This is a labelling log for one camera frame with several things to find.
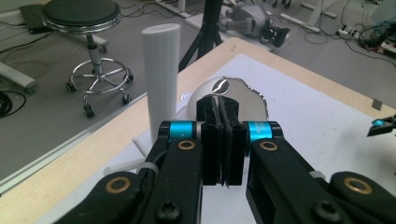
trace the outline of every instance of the stool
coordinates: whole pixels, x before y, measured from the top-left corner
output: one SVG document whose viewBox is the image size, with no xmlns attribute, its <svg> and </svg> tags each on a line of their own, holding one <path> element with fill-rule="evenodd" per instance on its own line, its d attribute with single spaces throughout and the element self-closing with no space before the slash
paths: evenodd
<svg viewBox="0 0 396 224">
<path fill-rule="evenodd" d="M 43 22 L 50 29 L 87 36 L 91 59 L 79 64 L 66 83 L 66 88 L 70 92 L 84 93 L 83 109 L 87 118 L 95 115 L 93 107 L 88 104 L 89 94 L 120 90 L 124 105 L 132 101 L 131 96 L 125 93 L 122 86 L 132 82 L 134 75 L 122 63 L 101 58 L 92 36 L 116 26 L 120 19 L 120 8 L 111 0 L 52 0 L 44 5 Z"/>
</svg>

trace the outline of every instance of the chrome stool base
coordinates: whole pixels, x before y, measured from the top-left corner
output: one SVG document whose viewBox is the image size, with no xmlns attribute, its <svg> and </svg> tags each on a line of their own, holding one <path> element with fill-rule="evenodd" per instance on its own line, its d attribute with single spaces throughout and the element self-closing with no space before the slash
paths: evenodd
<svg viewBox="0 0 396 224">
<path fill-rule="evenodd" d="M 106 71 L 104 69 L 105 63 L 108 65 L 116 65 L 117 68 Z M 91 74 L 81 72 L 81 70 L 84 70 L 86 67 L 88 67 L 88 69 L 93 67 Z M 88 95 L 98 95 L 119 90 L 122 94 L 122 104 L 128 105 L 132 101 L 132 97 L 125 93 L 122 86 L 133 80 L 134 75 L 131 74 L 130 70 L 122 63 L 108 58 L 101 58 L 98 62 L 88 60 L 79 64 L 73 70 L 69 81 L 66 83 L 66 88 L 70 92 L 81 91 L 84 93 L 84 114 L 87 118 L 92 118 L 95 111 L 88 103 Z"/>
</svg>

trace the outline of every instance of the gray carpet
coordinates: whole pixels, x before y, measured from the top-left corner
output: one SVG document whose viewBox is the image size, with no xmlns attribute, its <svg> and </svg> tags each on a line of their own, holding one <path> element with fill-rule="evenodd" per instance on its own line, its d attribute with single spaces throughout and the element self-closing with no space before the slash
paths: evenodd
<svg viewBox="0 0 396 224">
<path fill-rule="evenodd" d="M 119 0 L 118 2 L 123 7 L 144 4 L 135 0 Z M 203 0 L 187 1 L 186 11 L 196 13 L 193 10 L 202 8 L 203 2 Z M 318 21 L 318 25 L 326 33 L 333 35 L 341 28 L 341 14 L 346 2 L 346 0 L 340 0 L 329 8 L 338 15 L 335 20 L 323 16 Z M 271 3 L 266 2 L 264 5 L 274 15 L 284 12 L 300 20 L 307 20 L 311 13 L 311 10 L 301 8 L 300 0 L 292 0 L 290 8 L 287 9 L 283 8 L 280 1 L 276 8 L 271 7 Z M 369 21 L 370 19 L 366 16 L 368 14 L 366 6 L 368 5 L 369 3 L 364 2 L 364 7 L 361 7 L 360 0 L 351 0 L 351 4 L 345 11 L 343 22 L 353 25 L 357 22 Z M 135 7 L 123 8 L 122 13 L 126 15 L 135 10 Z M 115 28 L 99 34 L 110 43 L 104 57 L 123 62 L 134 74 L 134 82 L 125 88 L 133 98 L 143 94 L 146 89 L 140 36 L 143 29 L 160 23 L 176 22 L 181 24 L 180 56 L 184 55 L 197 35 L 197 30 L 186 25 L 182 18 L 178 16 L 165 18 L 163 15 L 171 16 L 171 14 L 163 8 L 151 6 L 147 7 L 146 12 L 149 13 L 135 18 L 125 17 Z M 301 27 L 288 21 L 280 21 L 275 16 L 273 20 L 277 26 L 290 28 L 290 38 L 284 46 L 274 50 L 275 54 L 354 91 L 396 107 L 394 98 L 396 95 L 394 88 L 396 69 L 392 63 L 353 52 L 344 40 L 334 40 L 325 35 L 308 34 Z M 14 38 L 23 40 L 24 35 L 28 34 L 16 35 Z M 83 42 L 74 37 L 53 34 L 29 49 L 12 53 L 7 57 L 7 62 L 26 60 L 55 62 L 72 53 L 81 44 Z M 396 60 L 389 57 L 359 49 L 354 42 L 351 42 L 350 45 L 353 49 L 364 54 L 392 60 L 396 63 Z M 11 46 L 13 44 L 10 39 L 0 41 L 0 50 Z M 68 92 L 64 84 L 73 68 L 88 58 L 87 50 L 82 47 L 61 63 L 49 64 L 47 73 L 46 67 L 39 64 L 23 64 L 17 68 L 31 77 L 37 77 L 39 86 L 34 94 L 26 95 L 26 105 L 21 111 L 0 119 L 0 180 L 122 107 L 118 92 L 93 96 L 90 97 L 90 103 L 96 110 L 96 116 L 93 119 L 85 118 L 82 110 L 82 94 Z M 17 86 L 14 86 L 12 90 L 23 92 Z M 10 97 L 16 107 L 21 103 L 20 96 L 10 94 Z"/>
</svg>

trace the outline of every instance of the tripod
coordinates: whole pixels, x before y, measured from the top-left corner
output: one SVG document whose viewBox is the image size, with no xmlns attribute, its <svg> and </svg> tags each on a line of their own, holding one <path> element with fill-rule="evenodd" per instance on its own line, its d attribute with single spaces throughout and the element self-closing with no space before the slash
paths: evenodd
<svg viewBox="0 0 396 224">
<path fill-rule="evenodd" d="M 221 5 L 222 0 L 205 0 L 204 18 L 201 30 L 192 41 L 183 59 L 180 61 L 178 65 L 179 72 L 187 67 L 195 51 L 198 50 L 197 59 L 200 59 L 213 49 L 213 44 L 218 46 L 222 43 L 218 27 Z"/>
</svg>

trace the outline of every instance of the table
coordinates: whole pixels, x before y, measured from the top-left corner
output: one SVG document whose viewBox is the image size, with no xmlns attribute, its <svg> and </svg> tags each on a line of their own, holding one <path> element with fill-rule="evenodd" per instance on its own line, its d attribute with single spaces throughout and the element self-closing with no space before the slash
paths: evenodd
<svg viewBox="0 0 396 224">
<path fill-rule="evenodd" d="M 396 113 L 395 109 L 386 105 L 383 105 L 381 111 L 377 111 L 371 108 L 372 99 L 237 38 L 230 38 L 181 72 L 178 75 L 177 98 L 186 91 L 195 90 L 240 53 L 374 118 L 384 118 Z M 0 223 L 32 223 L 42 217 L 148 127 L 148 104 L 144 97 L 60 158 L 3 195 L 0 198 Z"/>
</svg>

